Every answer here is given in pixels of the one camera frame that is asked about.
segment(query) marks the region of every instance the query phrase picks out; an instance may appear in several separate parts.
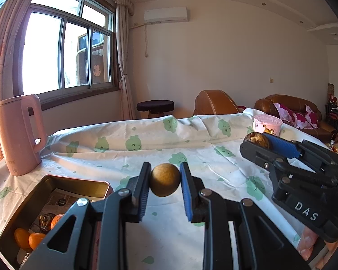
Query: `kettle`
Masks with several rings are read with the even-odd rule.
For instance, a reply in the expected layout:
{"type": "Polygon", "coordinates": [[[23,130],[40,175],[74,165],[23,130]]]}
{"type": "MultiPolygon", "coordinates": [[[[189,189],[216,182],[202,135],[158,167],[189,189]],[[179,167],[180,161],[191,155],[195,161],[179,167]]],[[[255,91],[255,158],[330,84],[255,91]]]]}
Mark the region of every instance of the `kettle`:
{"type": "Polygon", "coordinates": [[[21,95],[0,101],[0,146],[9,172],[22,176],[41,163],[39,152],[46,145],[40,99],[35,95],[21,95]],[[29,108],[34,111],[40,142],[35,143],[29,108]]]}

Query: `air conditioner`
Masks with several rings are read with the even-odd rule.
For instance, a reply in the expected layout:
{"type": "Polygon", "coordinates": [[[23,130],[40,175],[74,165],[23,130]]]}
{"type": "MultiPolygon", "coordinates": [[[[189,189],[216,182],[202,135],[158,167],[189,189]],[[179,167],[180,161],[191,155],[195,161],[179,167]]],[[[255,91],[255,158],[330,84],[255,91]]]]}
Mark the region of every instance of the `air conditioner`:
{"type": "Polygon", "coordinates": [[[186,7],[151,9],[144,11],[145,23],[185,22],[188,21],[186,7]]]}

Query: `pink and white pillow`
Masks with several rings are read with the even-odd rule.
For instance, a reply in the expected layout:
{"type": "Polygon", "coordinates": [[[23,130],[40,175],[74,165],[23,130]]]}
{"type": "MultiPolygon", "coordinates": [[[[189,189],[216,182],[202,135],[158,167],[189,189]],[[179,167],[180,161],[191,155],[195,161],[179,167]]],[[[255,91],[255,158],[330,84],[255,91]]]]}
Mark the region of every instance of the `pink and white pillow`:
{"type": "Polygon", "coordinates": [[[310,123],[305,119],[305,116],[303,116],[301,113],[293,112],[293,116],[294,116],[294,127],[299,129],[313,129],[310,123]]]}
{"type": "Polygon", "coordinates": [[[276,107],[278,113],[279,113],[279,118],[282,121],[287,121],[291,124],[294,124],[295,120],[294,120],[294,116],[293,116],[293,112],[287,108],[285,105],[283,104],[278,104],[275,103],[274,106],[276,107]]]}
{"type": "Polygon", "coordinates": [[[312,111],[312,109],[305,105],[306,112],[305,112],[305,119],[311,124],[313,128],[318,128],[318,117],[315,112],[312,111]]]}

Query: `brown leather armchair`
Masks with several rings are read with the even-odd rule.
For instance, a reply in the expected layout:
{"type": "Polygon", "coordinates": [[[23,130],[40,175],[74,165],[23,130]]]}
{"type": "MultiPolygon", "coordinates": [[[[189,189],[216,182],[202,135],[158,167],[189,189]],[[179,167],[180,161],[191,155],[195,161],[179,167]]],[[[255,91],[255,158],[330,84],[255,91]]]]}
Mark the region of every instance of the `brown leather armchair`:
{"type": "Polygon", "coordinates": [[[235,102],[222,90],[203,90],[195,99],[194,115],[227,115],[239,112],[235,102]]]}
{"type": "Polygon", "coordinates": [[[322,114],[318,110],[317,106],[311,101],[301,99],[294,96],[282,95],[282,94],[273,94],[267,96],[265,99],[257,100],[254,108],[261,110],[266,114],[273,115],[279,118],[279,113],[274,106],[274,104],[283,104],[292,111],[305,114],[306,108],[305,105],[309,106],[313,112],[317,114],[318,117],[318,129],[299,129],[321,141],[330,141],[333,134],[336,134],[337,131],[334,127],[327,124],[325,121],[322,121],[322,114]]]}

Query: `round brown fruit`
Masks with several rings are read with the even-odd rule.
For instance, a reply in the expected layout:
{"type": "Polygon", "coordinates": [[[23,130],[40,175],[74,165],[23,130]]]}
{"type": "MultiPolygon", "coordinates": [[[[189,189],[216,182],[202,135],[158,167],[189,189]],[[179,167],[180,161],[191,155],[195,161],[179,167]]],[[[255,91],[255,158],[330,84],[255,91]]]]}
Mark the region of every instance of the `round brown fruit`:
{"type": "Polygon", "coordinates": [[[30,233],[24,228],[17,228],[14,231],[15,241],[18,246],[25,251],[31,252],[31,247],[29,245],[29,236],[30,233]]]}
{"type": "Polygon", "coordinates": [[[162,163],[156,166],[150,176],[150,189],[159,196],[165,197],[174,193],[180,184],[180,172],[175,165],[162,163]]]}
{"type": "Polygon", "coordinates": [[[54,218],[53,218],[53,220],[52,220],[52,222],[51,222],[51,224],[50,224],[50,229],[53,229],[54,228],[54,226],[58,223],[58,221],[60,220],[60,218],[62,218],[64,216],[64,214],[58,214],[58,215],[56,215],[54,218]]]}
{"type": "Polygon", "coordinates": [[[41,243],[41,241],[46,237],[46,234],[41,234],[41,233],[32,233],[29,236],[29,245],[30,247],[35,250],[36,247],[41,243]]]}
{"type": "Polygon", "coordinates": [[[246,135],[244,138],[244,142],[245,141],[249,141],[264,148],[270,149],[268,138],[259,132],[251,132],[250,134],[246,135]]]}

